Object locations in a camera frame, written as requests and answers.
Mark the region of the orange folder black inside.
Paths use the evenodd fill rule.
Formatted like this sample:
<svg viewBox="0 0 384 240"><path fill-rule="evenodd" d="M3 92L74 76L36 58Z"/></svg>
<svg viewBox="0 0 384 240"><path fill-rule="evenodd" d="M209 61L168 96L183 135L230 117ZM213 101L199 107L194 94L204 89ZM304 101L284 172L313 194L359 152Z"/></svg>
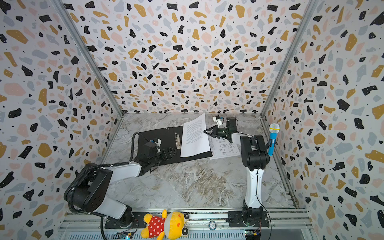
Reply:
<svg viewBox="0 0 384 240"><path fill-rule="evenodd" d="M143 170L161 165L188 162L213 156L211 151L192 157L181 157L177 140L183 140L183 127L156 129L139 133L138 155L133 159Z"/></svg>

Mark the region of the paper with technical drawings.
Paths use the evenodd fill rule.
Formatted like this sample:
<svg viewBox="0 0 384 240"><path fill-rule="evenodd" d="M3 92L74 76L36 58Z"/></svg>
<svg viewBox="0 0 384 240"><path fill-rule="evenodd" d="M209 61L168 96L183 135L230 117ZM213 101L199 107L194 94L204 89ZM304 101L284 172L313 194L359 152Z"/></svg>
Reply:
<svg viewBox="0 0 384 240"><path fill-rule="evenodd" d="M210 157L211 160L237 157L241 155L238 145L230 143L227 140L209 138L209 143L213 154L213 156Z"/></svg>

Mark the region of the paper with printed text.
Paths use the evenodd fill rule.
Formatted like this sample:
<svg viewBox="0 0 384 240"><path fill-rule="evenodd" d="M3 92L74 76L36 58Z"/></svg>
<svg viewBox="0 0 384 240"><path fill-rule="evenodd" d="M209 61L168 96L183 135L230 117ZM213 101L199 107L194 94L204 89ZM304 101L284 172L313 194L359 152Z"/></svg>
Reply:
<svg viewBox="0 0 384 240"><path fill-rule="evenodd" d="M206 114L183 124L181 157L192 157L211 151L206 130Z"/></svg>

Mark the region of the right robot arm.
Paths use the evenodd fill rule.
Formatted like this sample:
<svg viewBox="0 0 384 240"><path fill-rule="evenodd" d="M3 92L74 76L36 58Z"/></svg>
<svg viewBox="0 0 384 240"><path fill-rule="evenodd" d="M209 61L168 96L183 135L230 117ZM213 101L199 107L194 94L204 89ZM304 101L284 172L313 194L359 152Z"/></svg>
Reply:
<svg viewBox="0 0 384 240"><path fill-rule="evenodd" d="M228 212L230 227L253 227L262 225L268 220L267 210L262 204L262 178L267 164L270 162L267 145L262 135L251 135L238 131L238 121L228 117L223 124L223 118L213 117L215 125L204 130L208 136L227 140L240 146L241 159L247 169L247 192L243 207L240 211Z"/></svg>

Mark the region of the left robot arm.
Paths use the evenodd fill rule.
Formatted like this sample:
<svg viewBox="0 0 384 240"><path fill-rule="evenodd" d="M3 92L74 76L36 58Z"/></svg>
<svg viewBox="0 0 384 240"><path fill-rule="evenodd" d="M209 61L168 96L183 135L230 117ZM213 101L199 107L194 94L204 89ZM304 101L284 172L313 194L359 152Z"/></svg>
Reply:
<svg viewBox="0 0 384 240"><path fill-rule="evenodd" d="M161 147L159 142L150 141L144 145L144 152L123 163L97 165L86 164L67 188L64 199L74 214L89 213L116 224L130 227L134 223L132 208L107 196L111 183L140 177L172 160L177 150Z"/></svg>

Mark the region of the blue toy microphone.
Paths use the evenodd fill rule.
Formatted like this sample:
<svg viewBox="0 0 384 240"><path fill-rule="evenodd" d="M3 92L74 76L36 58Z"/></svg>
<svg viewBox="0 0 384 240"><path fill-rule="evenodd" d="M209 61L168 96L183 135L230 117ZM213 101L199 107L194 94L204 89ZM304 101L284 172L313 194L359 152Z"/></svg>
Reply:
<svg viewBox="0 0 384 240"><path fill-rule="evenodd" d="M278 124L273 123L270 125L269 127L270 140L269 140L269 150L268 150L269 156L273 155L279 131L280 131L280 126Z"/></svg>

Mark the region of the yellow plush toy red dress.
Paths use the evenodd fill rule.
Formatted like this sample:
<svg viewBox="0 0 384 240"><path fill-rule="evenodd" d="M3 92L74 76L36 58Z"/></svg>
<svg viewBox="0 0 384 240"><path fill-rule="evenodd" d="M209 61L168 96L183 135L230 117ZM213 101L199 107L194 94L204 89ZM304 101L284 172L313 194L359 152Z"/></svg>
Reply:
<svg viewBox="0 0 384 240"><path fill-rule="evenodd" d="M189 234L185 223L190 219L190 215L181 212L169 213L163 210L161 216L146 214L144 222L147 226L141 231L141 237L144 239L156 238L163 240L167 237L169 240L176 240L180 237L186 237Z"/></svg>

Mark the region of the poker chip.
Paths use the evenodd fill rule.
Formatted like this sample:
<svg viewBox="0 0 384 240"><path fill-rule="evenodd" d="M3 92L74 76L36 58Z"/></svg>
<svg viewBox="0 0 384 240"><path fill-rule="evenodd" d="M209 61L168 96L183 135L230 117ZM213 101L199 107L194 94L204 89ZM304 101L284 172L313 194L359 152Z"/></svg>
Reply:
<svg viewBox="0 0 384 240"><path fill-rule="evenodd" d="M216 224L216 222L215 221L210 221L209 222L209 229L210 230L215 230L217 228L217 224Z"/></svg>

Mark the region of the green circuit board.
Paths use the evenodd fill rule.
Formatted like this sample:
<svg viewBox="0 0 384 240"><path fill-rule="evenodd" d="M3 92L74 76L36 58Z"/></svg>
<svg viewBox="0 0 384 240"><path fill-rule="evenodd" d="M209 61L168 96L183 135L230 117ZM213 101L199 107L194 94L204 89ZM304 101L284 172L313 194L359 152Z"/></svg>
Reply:
<svg viewBox="0 0 384 240"><path fill-rule="evenodd" d="M115 235L116 240L132 240L134 232L118 232Z"/></svg>

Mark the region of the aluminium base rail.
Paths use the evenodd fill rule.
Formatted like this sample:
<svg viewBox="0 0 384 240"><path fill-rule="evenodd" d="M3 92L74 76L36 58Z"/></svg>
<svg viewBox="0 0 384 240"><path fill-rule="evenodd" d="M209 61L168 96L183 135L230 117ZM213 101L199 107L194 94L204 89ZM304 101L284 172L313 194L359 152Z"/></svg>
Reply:
<svg viewBox="0 0 384 240"><path fill-rule="evenodd" d="M182 240L315 240L314 228L303 209L268 209L255 224L243 223L239 209L179 209L188 220ZM68 214L59 228L58 240L141 240L145 214L160 209L133 211L133 223L119 227L113 220L91 214Z"/></svg>

